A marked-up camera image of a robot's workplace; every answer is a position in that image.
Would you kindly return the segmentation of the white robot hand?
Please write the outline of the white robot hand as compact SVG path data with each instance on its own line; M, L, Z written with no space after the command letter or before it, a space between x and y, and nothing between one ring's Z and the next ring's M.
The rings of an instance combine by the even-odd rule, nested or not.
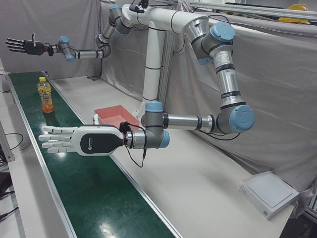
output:
M85 124L79 127L42 127L38 139L48 153L76 152L81 156L106 156L124 145L124 136L113 125Z
M7 38L5 43L9 50L12 52L40 56L43 53L47 52L47 48L43 43L35 40L35 35L35 33L32 34L31 40L17 40Z

